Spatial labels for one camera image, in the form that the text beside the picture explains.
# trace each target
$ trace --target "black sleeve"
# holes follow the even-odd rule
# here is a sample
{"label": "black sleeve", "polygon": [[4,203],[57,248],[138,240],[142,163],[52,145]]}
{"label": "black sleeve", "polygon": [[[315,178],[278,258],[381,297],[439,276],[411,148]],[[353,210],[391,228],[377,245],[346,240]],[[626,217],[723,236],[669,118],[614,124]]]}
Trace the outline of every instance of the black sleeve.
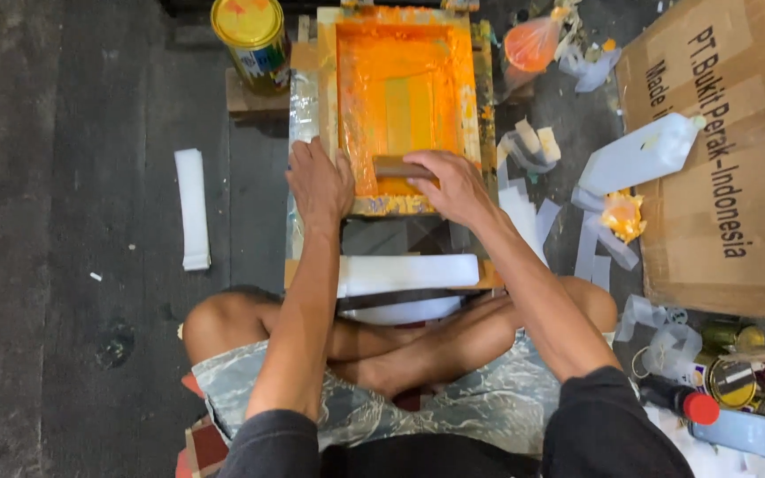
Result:
{"label": "black sleeve", "polygon": [[542,474],[693,476],[672,441],[648,420],[627,376],[612,366],[563,384],[545,431]]}
{"label": "black sleeve", "polygon": [[240,427],[218,478],[310,478],[320,469],[314,422],[291,410],[270,410]]}

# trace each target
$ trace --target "gray floor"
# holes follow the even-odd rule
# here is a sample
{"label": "gray floor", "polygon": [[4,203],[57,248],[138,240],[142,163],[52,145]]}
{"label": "gray floor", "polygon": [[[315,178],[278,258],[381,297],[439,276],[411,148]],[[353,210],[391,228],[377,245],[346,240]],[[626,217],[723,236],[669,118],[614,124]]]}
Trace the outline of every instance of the gray floor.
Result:
{"label": "gray floor", "polygon": [[[483,2],[499,36],[511,3]],[[581,11],[621,45],[655,5]],[[170,475],[203,412],[178,383],[178,323],[232,283],[281,289],[286,141],[230,124],[227,66],[219,50],[167,50],[151,0],[0,6],[0,476]],[[565,202],[621,122],[605,92],[575,96],[553,68],[537,81],[537,98],[500,108],[497,128],[524,114],[554,126],[564,159],[531,191]],[[173,151],[190,147],[206,159],[206,273],[181,268]],[[566,205],[547,246],[558,273],[573,273],[579,228]],[[620,304],[639,277],[613,268]]]}

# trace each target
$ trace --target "man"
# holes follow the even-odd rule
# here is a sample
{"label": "man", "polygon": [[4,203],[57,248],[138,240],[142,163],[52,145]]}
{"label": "man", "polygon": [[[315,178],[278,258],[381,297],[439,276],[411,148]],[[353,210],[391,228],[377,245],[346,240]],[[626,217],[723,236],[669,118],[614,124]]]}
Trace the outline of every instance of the man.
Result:
{"label": "man", "polygon": [[[231,440],[220,476],[691,476],[602,338],[599,326],[614,325],[609,295],[558,280],[465,159],[417,151],[404,160],[439,178],[440,188],[412,184],[473,231],[508,296],[427,332],[333,320],[354,179],[319,139],[293,144],[286,178],[305,233],[284,301],[230,291],[185,322],[194,374]],[[450,382],[419,412],[388,401]]]}

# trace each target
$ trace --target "patterned shorts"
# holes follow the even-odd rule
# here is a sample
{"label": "patterned shorts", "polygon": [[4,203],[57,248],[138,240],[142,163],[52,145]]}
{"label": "patterned shorts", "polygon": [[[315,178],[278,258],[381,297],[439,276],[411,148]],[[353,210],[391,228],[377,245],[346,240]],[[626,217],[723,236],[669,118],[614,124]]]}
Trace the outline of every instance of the patterned shorts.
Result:
{"label": "patterned shorts", "polygon": [[[267,341],[252,343],[193,367],[208,412],[227,443],[244,423],[267,346]],[[509,351],[422,401],[418,412],[402,410],[327,369],[318,439],[323,450],[435,432],[483,440],[513,453],[541,453],[543,431],[558,400],[557,379],[519,329]]]}

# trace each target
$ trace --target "bottle cap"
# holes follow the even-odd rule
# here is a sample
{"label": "bottle cap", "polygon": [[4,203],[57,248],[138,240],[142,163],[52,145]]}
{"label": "bottle cap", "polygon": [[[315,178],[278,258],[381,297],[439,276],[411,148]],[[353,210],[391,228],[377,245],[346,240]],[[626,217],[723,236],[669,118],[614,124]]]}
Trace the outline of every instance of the bottle cap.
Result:
{"label": "bottle cap", "polygon": [[684,415],[696,424],[710,425],[719,418],[719,404],[709,395],[693,392],[684,400]]}

